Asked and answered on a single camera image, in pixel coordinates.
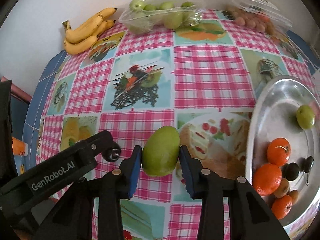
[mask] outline metal plate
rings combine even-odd
[[[295,117],[301,105],[310,105],[316,114],[316,125],[303,130]],[[319,121],[320,106],[310,90],[291,76],[278,76],[271,80],[262,91],[253,111],[248,141],[246,179],[251,183],[252,174],[267,163],[267,147],[275,138],[286,138],[291,145],[288,163],[299,165],[303,158],[313,156],[315,164],[309,173],[300,172],[299,177],[290,181],[290,190],[297,189],[298,202],[289,214],[280,220],[284,227],[290,226],[309,208],[320,187]],[[263,197],[271,206],[275,197]]]

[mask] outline banana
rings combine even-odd
[[[71,44],[67,41],[67,39],[64,39],[63,46],[66,52],[71,55],[76,55],[91,48],[97,42],[97,40],[98,36],[90,36],[78,44]]]
[[[84,39],[92,36],[92,34],[99,28],[102,23],[103,17],[101,15],[93,18],[85,27],[82,29],[72,30],[69,21],[63,22],[63,26],[66,30],[66,40],[72,44],[79,43]]]
[[[101,25],[96,29],[96,31],[92,34],[92,36],[100,36],[106,30],[110,29],[113,25],[115,25],[115,20],[106,20],[101,23]]]
[[[101,15],[103,17],[103,20],[106,20],[111,15],[113,15],[117,11],[117,8],[105,8],[99,12],[97,12],[95,15],[91,16],[89,19],[87,19],[84,23],[82,23],[78,28],[75,30],[81,30],[84,27],[86,27],[95,17]]]

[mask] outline clear plastic wrap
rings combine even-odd
[[[190,1],[189,7],[181,6],[189,0],[140,0],[140,9],[134,10],[130,4],[119,18],[129,31],[134,34],[150,32],[156,25],[164,25],[168,29],[177,29],[181,26],[195,26],[202,20],[204,11],[203,1]],[[163,3],[173,3],[173,8],[160,10]],[[157,10],[143,10],[141,5],[154,5]]]
[[[271,35],[273,27],[283,33],[286,33],[292,27],[292,22],[285,18],[280,10],[268,0],[231,0],[227,8],[231,13],[232,7],[240,9],[240,11],[237,11],[238,13],[233,14],[234,17],[245,14],[249,18],[250,16],[258,18],[262,24],[268,23],[266,32]]]

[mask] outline wheel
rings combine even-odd
[[[120,154],[121,148],[116,142],[113,142],[112,148],[109,148],[108,150],[101,153],[102,157],[110,163],[117,161],[120,157]]]

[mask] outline tablecloth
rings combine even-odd
[[[128,158],[135,145],[143,147],[155,130],[171,125],[204,166],[225,177],[244,175],[247,131],[265,84],[287,74],[318,95],[303,57],[285,36],[272,38],[239,27],[222,11],[206,10],[203,19],[196,30],[157,27],[138,36],[117,23],[92,49],[66,55],[50,76],[36,163],[105,129],[122,155],[115,163],[96,157],[98,166],[85,177],[100,178]],[[208,153],[213,146],[224,158],[219,165]],[[67,188],[55,196],[60,198]],[[121,209],[125,239],[196,239],[201,202],[188,196],[179,164],[165,177],[151,178],[141,169],[134,197],[122,200]],[[227,199],[224,211],[227,240]]]

